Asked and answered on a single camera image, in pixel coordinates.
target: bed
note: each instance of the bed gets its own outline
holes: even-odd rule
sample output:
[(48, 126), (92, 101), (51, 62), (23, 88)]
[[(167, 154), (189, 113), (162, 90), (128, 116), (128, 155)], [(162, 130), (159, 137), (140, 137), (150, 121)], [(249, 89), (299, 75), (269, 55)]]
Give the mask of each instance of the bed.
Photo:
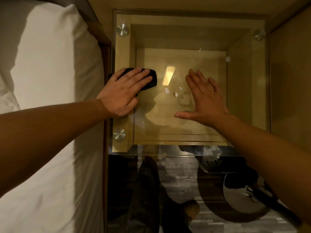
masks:
[[(0, 19), (0, 113), (83, 101), (103, 88), (109, 49), (97, 39), (107, 39), (89, 33), (75, 5), (0, 0)], [(0, 232), (103, 232), (103, 140), (104, 123), (6, 193)]]

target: bed sheet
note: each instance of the bed sheet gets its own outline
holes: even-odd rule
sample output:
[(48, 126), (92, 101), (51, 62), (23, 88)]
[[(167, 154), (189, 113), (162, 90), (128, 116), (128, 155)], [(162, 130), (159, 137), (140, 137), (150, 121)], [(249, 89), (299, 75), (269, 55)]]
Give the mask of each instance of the bed sheet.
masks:
[[(0, 74), (21, 110), (103, 88), (100, 48), (74, 5), (0, 0), (0, 19)], [(0, 232), (103, 232), (102, 155), (99, 124), (0, 199)]]

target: person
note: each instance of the person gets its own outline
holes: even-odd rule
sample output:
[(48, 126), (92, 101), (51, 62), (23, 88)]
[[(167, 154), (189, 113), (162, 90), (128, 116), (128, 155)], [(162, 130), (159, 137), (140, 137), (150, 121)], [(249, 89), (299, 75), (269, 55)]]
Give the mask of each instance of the person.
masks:
[[(27, 180), (87, 129), (106, 119), (125, 116), (137, 105), (136, 94), (151, 81), (151, 77), (146, 77), (149, 70), (141, 72), (136, 68), (118, 79), (124, 70), (116, 72), (94, 100), (0, 115), (0, 196)], [(310, 153), (231, 115), (219, 85), (199, 70), (190, 70), (186, 82), (195, 110), (177, 112), (175, 117), (218, 131), (279, 199), (310, 225)]]

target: pants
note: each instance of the pants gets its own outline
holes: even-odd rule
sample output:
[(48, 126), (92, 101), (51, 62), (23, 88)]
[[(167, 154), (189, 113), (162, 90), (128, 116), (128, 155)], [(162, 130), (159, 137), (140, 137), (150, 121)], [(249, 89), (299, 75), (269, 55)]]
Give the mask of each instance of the pants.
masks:
[[(128, 233), (158, 233), (160, 178), (156, 162), (149, 156), (140, 167), (127, 217)], [(164, 233), (191, 233), (189, 219), (181, 204), (164, 204), (162, 229)]]

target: person's right hand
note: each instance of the person's right hand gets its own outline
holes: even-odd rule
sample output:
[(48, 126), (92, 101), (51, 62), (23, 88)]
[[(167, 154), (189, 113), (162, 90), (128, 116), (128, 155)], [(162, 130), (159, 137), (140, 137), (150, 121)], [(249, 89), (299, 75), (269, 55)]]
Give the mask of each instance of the person's right hand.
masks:
[(206, 79), (200, 70), (197, 70), (196, 73), (193, 70), (189, 70), (186, 82), (195, 101), (195, 111), (192, 113), (177, 112), (175, 117), (193, 120), (205, 126), (214, 127), (215, 122), (220, 117), (229, 114), (220, 86), (214, 79)]
[(125, 68), (112, 75), (97, 96), (104, 105), (108, 118), (118, 118), (130, 113), (138, 104), (136, 94), (152, 80), (152, 76), (146, 77), (150, 70), (141, 72), (141, 68), (135, 68), (119, 79), (124, 70)]

